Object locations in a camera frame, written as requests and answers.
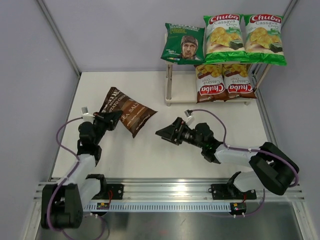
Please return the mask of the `brown Kettle sea salt bag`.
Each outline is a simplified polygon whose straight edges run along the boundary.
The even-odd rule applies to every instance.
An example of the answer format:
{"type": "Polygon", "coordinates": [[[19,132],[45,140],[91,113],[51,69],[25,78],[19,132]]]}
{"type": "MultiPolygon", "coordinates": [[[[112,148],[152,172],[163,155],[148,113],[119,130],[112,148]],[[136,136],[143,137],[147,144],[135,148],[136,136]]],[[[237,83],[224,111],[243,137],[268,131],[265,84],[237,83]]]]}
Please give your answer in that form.
{"type": "Polygon", "coordinates": [[[146,122],[157,111],[137,102],[116,87],[111,87],[100,108],[100,113],[122,111],[120,121],[135,138],[146,122]]]}

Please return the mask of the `brown Chuba cassava chips bag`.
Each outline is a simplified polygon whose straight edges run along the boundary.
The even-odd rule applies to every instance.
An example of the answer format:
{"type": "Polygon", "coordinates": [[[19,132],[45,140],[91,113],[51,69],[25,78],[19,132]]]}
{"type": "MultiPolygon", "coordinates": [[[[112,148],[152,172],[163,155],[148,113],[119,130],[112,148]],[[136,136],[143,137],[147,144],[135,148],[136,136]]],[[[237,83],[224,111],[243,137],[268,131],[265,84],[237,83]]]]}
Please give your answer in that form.
{"type": "Polygon", "coordinates": [[[222,76],[230,99],[255,99],[255,91],[251,85],[246,64],[223,64],[222,76]]]}

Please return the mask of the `dark green Real chips bag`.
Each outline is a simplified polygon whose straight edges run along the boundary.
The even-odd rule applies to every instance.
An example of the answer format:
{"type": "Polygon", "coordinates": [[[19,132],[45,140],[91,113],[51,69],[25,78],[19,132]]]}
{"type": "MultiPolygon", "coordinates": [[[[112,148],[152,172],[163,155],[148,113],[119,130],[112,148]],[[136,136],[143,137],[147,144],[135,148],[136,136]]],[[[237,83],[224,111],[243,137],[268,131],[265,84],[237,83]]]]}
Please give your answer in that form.
{"type": "Polygon", "coordinates": [[[201,65],[205,62],[205,29],[183,24],[165,24],[167,37],[161,59],[177,65],[201,65]]]}

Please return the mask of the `green Chuba cassava chips bag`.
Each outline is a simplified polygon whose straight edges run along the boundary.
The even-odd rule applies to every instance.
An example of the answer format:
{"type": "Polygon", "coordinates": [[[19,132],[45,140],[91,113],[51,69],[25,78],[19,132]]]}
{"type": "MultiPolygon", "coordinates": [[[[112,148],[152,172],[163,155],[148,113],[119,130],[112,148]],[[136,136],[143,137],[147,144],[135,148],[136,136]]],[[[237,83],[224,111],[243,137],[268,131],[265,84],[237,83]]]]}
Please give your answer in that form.
{"type": "Polygon", "coordinates": [[[286,66],[281,29],[283,17],[274,14],[245,14],[246,63],[286,66]]]}

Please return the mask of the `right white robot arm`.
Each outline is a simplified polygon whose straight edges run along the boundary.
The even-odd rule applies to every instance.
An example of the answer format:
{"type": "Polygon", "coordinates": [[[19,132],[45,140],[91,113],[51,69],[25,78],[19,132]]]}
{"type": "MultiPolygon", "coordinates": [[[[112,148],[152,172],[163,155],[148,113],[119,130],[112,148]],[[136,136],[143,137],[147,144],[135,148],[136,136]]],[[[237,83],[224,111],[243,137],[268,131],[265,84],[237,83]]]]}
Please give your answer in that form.
{"type": "Polygon", "coordinates": [[[213,183],[210,187],[214,200],[255,200],[256,191],[267,189],[282,196],[296,179],[299,167],[271,142],[257,149],[227,146],[215,139],[207,123],[198,123],[191,129],[178,117],[171,125],[156,131],[172,144],[183,142],[201,149],[201,155],[210,163],[233,164],[251,168],[234,173],[227,183],[213,183]]]}

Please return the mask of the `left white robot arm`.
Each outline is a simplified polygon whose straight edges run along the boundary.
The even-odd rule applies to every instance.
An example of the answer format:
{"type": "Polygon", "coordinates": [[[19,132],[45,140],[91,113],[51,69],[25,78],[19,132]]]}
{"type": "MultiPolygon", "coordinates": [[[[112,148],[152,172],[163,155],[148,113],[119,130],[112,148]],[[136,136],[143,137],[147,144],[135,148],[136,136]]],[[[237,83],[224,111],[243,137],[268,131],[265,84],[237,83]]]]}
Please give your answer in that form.
{"type": "Polygon", "coordinates": [[[104,175],[91,172],[101,159],[101,139],[107,131],[115,130],[122,114],[122,110],[89,114],[87,108],[82,108],[77,151],[60,146],[75,157],[75,163],[55,184],[46,184],[42,189],[42,228],[52,231],[79,228],[84,207],[94,197],[103,199],[108,194],[104,175]]]}

